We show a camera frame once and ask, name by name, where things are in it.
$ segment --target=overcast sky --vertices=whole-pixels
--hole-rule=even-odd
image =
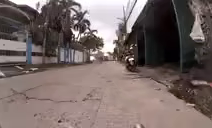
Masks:
[[[27,4],[35,8],[35,4],[40,1],[42,4],[45,0],[11,0],[17,4]],[[113,51],[113,40],[116,39],[115,31],[119,20],[122,17],[122,7],[127,5],[128,0],[75,0],[82,4],[83,10],[89,11],[91,28],[97,29],[99,36],[104,38],[104,52]],[[135,22],[141,12],[146,0],[138,0],[128,24],[130,31],[132,24]]]

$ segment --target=street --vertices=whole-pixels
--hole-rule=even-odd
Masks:
[[[116,62],[0,79],[2,128],[212,128],[153,80]]]

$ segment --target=tree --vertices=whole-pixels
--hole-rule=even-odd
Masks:
[[[72,12],[76,13],[81,9],[81,5],[73,0],[50,0],[41,9],[41,17],[44,19],[44,23],[41,26],[44,28],[44,40],[43,40],[43,63],[45,63],[45,48],[47,42],[47,33],[50,29],[59,33],[58,36],[58,48],[63,41],[64,46],[72,41]]]
[[[74,30],[78,31],[77,40],[81,37],[81,34],[84,34],[87,30],[90,29],[90,21],[85,18],[85,15],[88,13],[88,11],[80,11],[77,12],[76,15],[73,16],[73,21],[76,22],[74,24]]]
[[[81,43],[89,50],[99,50],[104,47],[104,40],[97,36],[83,36],[80,39]]]

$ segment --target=palm tree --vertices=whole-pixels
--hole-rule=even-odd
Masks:
[[[58,53],[63,41],[64,46],[72,41],[72,21],[71,13],[81,9],[81,5],[74,0],[50,0],[42,7],[42,15],[45,18],[43,26],[45,27],[45,36],[43,41],[43,63],[45,63],[45,47],[48,29],[56,30],[59,33]]]

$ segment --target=wall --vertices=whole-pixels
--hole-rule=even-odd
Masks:
[[[42,47],[32,44],[32,52],[41,54]],[[32,56],[32,64],[42,63],[40,54]],[[0,63],[26,63],[26,43],[0,39]],[[46,63],[57,63],[57,57],[46,57]]]
[[[87,61],[87,52],[75,51],[71,52],[61,48],[61,62],[82,63]],[[57,63],[57,57],[45,57],[46,63]],[[26,43],[0,39],[0,63],[26,63]],[[42,63],[42,47],[32,44],[32,64]]]
[[[82,52],[82,51],[78,51],[74,49],[65,49],[65,48],[61,48],[60,49],[61,53],[60,53],[60,61],[61,62],[69,62],[69,63],[83,63],[87,61],[87,52]]]

